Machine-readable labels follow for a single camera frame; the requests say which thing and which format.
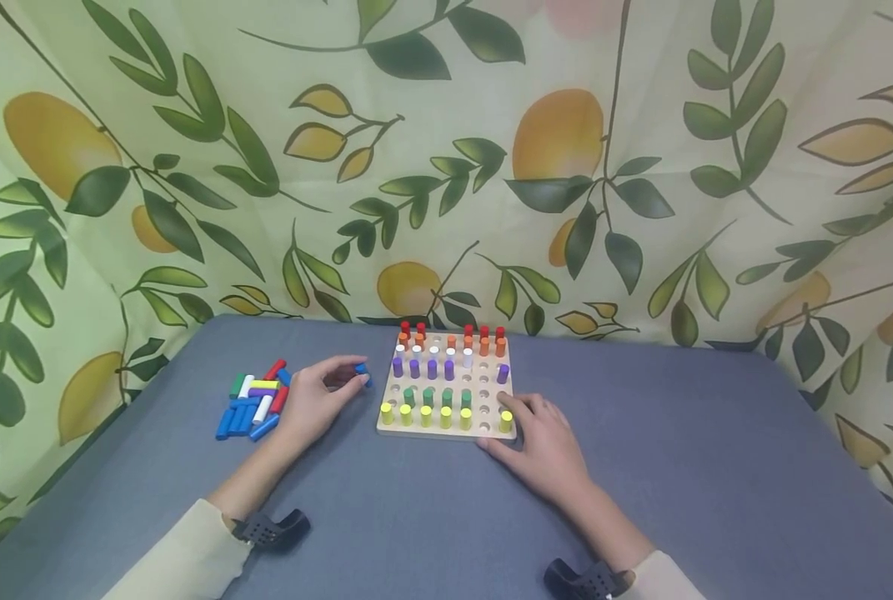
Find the lemon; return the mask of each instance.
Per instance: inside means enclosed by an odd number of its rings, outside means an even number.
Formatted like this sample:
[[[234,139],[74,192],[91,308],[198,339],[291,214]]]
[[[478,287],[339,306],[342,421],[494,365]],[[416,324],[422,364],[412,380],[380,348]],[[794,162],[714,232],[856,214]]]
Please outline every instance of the lemon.
[[[25,163],[63,200],[73,195],[81,176],[123,162],[113,140],[78,108],[55,96],[20,94],[6,103],[3,121]]]
[[[425,315],[434,305],[434,290],[439,290],[439,276],[419,262],[398,262],[386,267],[376,280],[380,302],[394,315]]]
[[[59,444],[90,433],[119,405],[116,371],[123,355],[107,352],[86,362],[69,378],[59,403]]]
[[[142,204],[133,209],[133,230],[140,243],[152,252],[162,254],[176,252],[176,247],[170,244],[152,225],[152,221],[149,219],[149,210]]]
[[[603,153],[603,108],[585,89],[561,89],[527,109],[516,130],[517,179],[590,176]]]

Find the gray tablecloth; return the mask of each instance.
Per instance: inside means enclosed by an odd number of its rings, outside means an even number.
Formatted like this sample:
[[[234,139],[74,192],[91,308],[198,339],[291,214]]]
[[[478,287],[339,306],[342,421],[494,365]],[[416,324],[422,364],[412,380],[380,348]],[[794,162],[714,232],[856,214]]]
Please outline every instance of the gray tablecloth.
[[[100,598],[254,448],[213,440],[233,375],[369,355],[396,329],[218,317],[0,544],[0,598]],[[510,336],[518,392],[554,399],[594,478],[708,598],[893,599],[893,509],[761,356]],[[377,388],[272,495],[313,523],[225,598],[547,599],[590,564],[558,513],[469,442],[385,437]]]

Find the sleeve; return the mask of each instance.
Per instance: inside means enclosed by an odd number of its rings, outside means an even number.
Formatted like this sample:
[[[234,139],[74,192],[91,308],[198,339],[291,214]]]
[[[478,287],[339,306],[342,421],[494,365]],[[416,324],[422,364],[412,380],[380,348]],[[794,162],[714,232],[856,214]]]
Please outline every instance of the sleeve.
[[[673,558],[659,550],[632,569],[636,580],[623,600],[705,600]]]
[[[103,600],[216,600],[251,547],[230,534],[217,507],[198,500]]]

